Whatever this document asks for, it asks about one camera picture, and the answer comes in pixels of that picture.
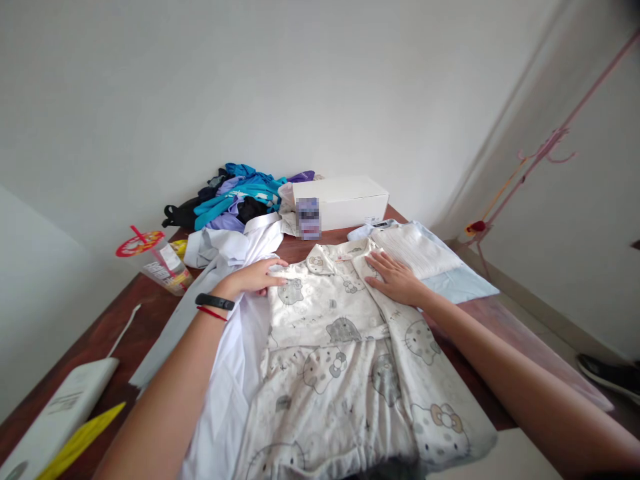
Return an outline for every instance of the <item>pink clothes rack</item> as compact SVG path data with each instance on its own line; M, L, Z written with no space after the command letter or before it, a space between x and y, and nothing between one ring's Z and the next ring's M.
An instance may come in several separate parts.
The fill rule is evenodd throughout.
M474 243L476 244L476 246L478 248L478 254L480 255L480 259L482 260L482 266L483 266L483 268L485 270L486 278L488 280L491 280L491 276L489 274L489 269L487 268L487 262L485 260L485 257L483 255L483 253L482 253L482 248L480 248L480 243L482 242L482 240L484 240L484 238L487 236L487 234L491 231L491 228L493 227L496 218L498 217L498 215L500 215L500 212L502 212L502 210L505 208L506 204L508 204L509 200L511 200L511 198L514 196L515 192L517 192L518 188L520 188L520 185L522 185L524 183L524 181L527 178L527 176L529 174L531 174L533 169L536 168L536 166L538 166L538 164L542 160L547 159L551 163L564 163L564 162L567 162L567 161L571 160L572 158L574 158L576 156L577 153L573 152L572 154L570 154L565 159L556 160L554 158L551 158L551 152L553 152L554 148L556 148L558 143L560 143L562 141L562 139L569 133L569 124L572 122L572 120L575 118L575 116L580 112L580 110L582 110L582 108L586 105L586 103L589 101L589 99L594 94L594 92L596 90L598 90L598 87L600 87L602 82L604 82L606 80L606 78L611 74L611 72L616 68L616 66L618 66L618 64L620 63L620 60L622 60L622 58L629 52L629 50L632 48L633 44L636 41L638 41L638 39L640 39L640 29L636 30L636 32L631 36L631 38L628 40L628 42L626 42L626 44L624 44L624 46L620 49L618 54L610 62L609 66L604 70L604 72L602 72L602 74L600 74L598 79L591 86L591 88L586 93L586 95L582 98L582 100L580 100L578 105L569 114L569 116L563 122L563 124L560 125L560 127L557 128L556 130L551 132L551 136L542 145L540 145L540 148L538 148L536 153L534 153L533 155L529 156L529 158L533 158L533 157L535 158L533 160L533 163L524 172L524 174L522 175L522 178L520 178L520 180L518 182L516 182L514 188L512 188L512 190L505 197L505 199L502 200L500 205L498 205L498 208L496 208L496 210L493 212L493 214L490 216L490 218L486 221L486 225L487 225L486 229L481 231L481 232L476 233L475 236L471 240L469 240L468 242L465 242L464 244L462 244L462 247L470 247ZM518 158L521 161L525 160L525 157L522 155L522 150L520 150L518 152Z

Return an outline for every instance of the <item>hand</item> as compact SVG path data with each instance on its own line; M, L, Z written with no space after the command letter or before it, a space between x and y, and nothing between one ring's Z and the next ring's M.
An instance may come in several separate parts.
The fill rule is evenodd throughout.
M273 265L288 267L289 264L282 259L260 260L247 267L236 270L216 285L211 294L215 297L234 301L241 292L254 291L264 297L267 287L284 285L287 280L269 275L269 268Z
M367 277L365 280L390 299L415 306L421 299L432 294L408 266L392 259L386 252L371 252L371 256L366 257L366 260L385 281L383 283L373 277Z

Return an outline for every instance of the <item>wrist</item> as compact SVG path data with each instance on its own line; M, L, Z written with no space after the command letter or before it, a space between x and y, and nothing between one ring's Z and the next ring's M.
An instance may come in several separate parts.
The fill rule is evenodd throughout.
M420 288L416 290L413 296L415 300L414 302L412 302L412 305L425 310L433 301L435 293L432 292L432 290L430 290L430 288L428 288L426 285L421 283Z
M240 288L227 277L221 280L213 290L211 290L211 295L235 302L238 295L240 295L240 292Z

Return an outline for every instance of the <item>white box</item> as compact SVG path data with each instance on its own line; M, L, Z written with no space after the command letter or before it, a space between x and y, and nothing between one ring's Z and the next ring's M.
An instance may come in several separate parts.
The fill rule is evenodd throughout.
M319 199L322 231L379 222L389 201L389 192L366 175L294 183L293 196Z

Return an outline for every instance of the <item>red straw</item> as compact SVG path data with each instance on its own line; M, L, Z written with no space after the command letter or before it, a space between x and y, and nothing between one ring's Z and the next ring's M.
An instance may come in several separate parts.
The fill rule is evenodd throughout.
M131 227L131 230L133 230L133 232L138 236L138 238L142 240L142 243L147 242L147 239L142 233L140 233L140 230L138 230L134 225L130 225L130 227ZM158 250L156 250L155 248L151 248L151 252L153 253L153 256L158 260L158 262L160 262L162 266L166 268L166 270L171 275L171 278L175 278L176 277L175 273L173 272L173 270L169 268L165 259L162 257L162 255L160 255L160 252L158 252ZM180 284L180 286L183 288L183 290L187 290L182 283Z

